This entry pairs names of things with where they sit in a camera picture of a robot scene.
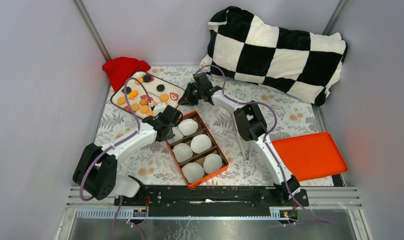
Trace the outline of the white strawberry tray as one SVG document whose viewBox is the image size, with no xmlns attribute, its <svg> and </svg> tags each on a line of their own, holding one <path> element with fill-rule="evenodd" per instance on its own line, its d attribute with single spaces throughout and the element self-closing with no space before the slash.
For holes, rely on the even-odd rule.
<svg viewBox="0 0 404 240">
<path fill-rule="evenodd" d="M 123 87 L 121 87 L 118 91 L 116 91 L 110 101 L 112 104 L 114 104 L 115 106 L 119 107 L 120 109 L 128 112 L 131 110 L 131 105 L 132 104 L 139 104 L 141 99 L 147 99 L 148 100 L 148 106 L 150 103 L 153 104 L 154 107 L 157 107 L 161 104 L 166 104 L 168 106 L 172 106 L 172 107 L 177 107 L 178 106 L 178 101 L 180 100 L 180 98 L 183 96 L 185 89 L 176 86 L 172 83 L 169 83 L 161 78 L 158 78 L 154 75 L 152 75 L 154 77 L 154 80 L 152 82 L 144 82 L 143 81 L 143 76 L 149 74 L 152 75 L 150 73 L 144 72 L 144 71 L 138 71 L 136 72 L 133 77 L 135 78 L 135 80 L 129 80 L 129 82 L 127 83 L 127 85 L 124 85 Z M 156 86 L 159 84 L 163 84 L 165 85 L 165 91 L 164 92 L 158 92 L 156 90 Z M 132 88 L 132 90 L 138 90 L 139 94 L 137 97 L 135 97 L 134 99 L 129 99 L 128 95 L 126 93 L 122 93 L 121 90 L 124 87 L 130 87 Z M 168 94 L 169 95 L 169 100 L 168 102 L 162 102 L 159 99 L 159 96 L 161 94 Z M 123 105 L 119 105 L 117 103 L 117 99 L 119 97 L 125 97 L 126 98 L 126 103 Z M 143 114 L 141 113 L 139 110 L 137 112 L 135 112 L 135 114 L 138 116 L 138 118 L 143 119 L 147 116 L 151 116 L 154 114 L 154 110 L 152 110 L 150 108 L 150 110 L 146 113 Z"/>
</svg>

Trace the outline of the orange fish cookie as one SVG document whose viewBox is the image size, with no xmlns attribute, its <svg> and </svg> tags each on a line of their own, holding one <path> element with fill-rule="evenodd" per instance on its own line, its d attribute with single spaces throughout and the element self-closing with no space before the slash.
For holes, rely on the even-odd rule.
<svg viewBox="0 0 404 240">
<path fill-rule="evenodd" d="M 138 96 L 138 94 L 139 94 L 138 90 L 132 90 L 132 91 L 129 93 L 128 98 L 131 99 L 131 100 L 133 100 L 135 97 Z"/>
</svg>

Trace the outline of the orange cookie tin box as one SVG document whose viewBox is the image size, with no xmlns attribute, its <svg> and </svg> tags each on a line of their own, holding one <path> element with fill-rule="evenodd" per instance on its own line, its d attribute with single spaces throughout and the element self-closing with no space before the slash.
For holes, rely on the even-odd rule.
<svg viewBox="0 0 404 240">
<path fill-rule="evenodd" d="M 197 111 L 186 114 L 172 130 L 167 146 L 189 189 L 228 169 L 228 160 Z"/>
</svg>

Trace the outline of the metal tongs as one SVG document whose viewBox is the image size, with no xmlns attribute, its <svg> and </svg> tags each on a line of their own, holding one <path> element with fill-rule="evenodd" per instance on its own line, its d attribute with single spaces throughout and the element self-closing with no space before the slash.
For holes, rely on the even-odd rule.
<svg viewBox="0 0 404 240">
<path fill-rule="evenodd" d="M 236 138 L 237 138 L 237 143 L 238 143 L 238 146 L 240 148 L 242 157 L 243 157 L 244 160 L 249 161 L 250 157 L 251 157 L 253 147 L 249 143 L 246 143 L 241 138 L 240 133 L 239 133 L 238 128 L 237 128 L 237 122 L 236 122 L 236 119 L 234 117 L 234 114 L 231 113 L 230 116 L 232 118 L 232 123 L 233 123 L 233 126 L 234 126 L 234 130 L 235 130 L 235 134 L 236 134 Z"/>
</svg>

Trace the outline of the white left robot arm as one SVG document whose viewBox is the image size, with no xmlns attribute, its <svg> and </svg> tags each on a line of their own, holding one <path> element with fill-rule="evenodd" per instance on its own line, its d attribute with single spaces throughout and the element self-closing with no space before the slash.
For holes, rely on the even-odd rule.
<svg viewBox="0 0 404 240">
<path fill-rule="evenodd" d="M 136 130 L 115 141 L 103 146 L 88 144 L 72 176 L 72 180 L 80 186 L 79 197 L 85 202 L 92 199 L 100 201 L 113 194 L 126 197 L 134 206 L 143 203 L 145 193 L 140 189 L 142 183 L 131 176 L 117 176 L 117 166 L 141 148 L 173 138 L 173 128 L 182 118 L 181 111 L 168 105 L 155 116 L 138 121 Z"/>
</svg>

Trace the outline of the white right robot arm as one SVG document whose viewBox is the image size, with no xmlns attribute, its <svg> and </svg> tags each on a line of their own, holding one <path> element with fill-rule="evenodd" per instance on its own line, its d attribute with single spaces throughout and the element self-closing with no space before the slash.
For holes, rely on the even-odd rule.
<svg viewBox="0 0 404 240">
<path fill-rule="evenodd" d="M 264 105 L 272 111 L 272 107 L 262 102 L 243 102 L 227 96 L 220 86 L 212 85 L 204 72 L 194 74 L 193 79 L 194 81 L 187 85 L 179 103 L 195 106 L 203 100 L 233 114 L 240 138 L 257 151 L 268 167 L 273 186 L 278 189 L 276 193 L 278 203 L 283 206 L 293 203 L 301 190 L 300 183 L 273 146 L 267 131 L 267 123 L 259 108 L 260 105 Z"/>
</svg>

